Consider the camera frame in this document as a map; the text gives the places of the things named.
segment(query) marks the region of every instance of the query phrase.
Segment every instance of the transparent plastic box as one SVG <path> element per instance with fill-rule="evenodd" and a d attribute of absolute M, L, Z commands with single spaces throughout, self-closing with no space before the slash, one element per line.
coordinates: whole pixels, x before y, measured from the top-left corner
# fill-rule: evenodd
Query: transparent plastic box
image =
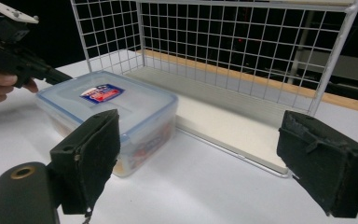
<path fill-rule="evenodd" d="M 62 136 L 94 114 L 117 109 L 121 142 L 113 170 L 117 176 L 132 174 L 175 130 L 176 95 L 104 71 L 46 88 L 36 96 Z"/>

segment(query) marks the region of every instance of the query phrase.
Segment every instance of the wire shelf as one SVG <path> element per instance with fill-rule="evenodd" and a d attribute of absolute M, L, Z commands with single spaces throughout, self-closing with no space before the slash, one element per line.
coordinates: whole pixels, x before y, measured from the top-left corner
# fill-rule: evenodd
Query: wire shelf
<path fill-rule="evenodd" d="M 71 1 L 90 71 L 152 67 L 312 116 L 358 10 L 358 1 Z M 316 63 L 320 52 L 327 62 Z"/>

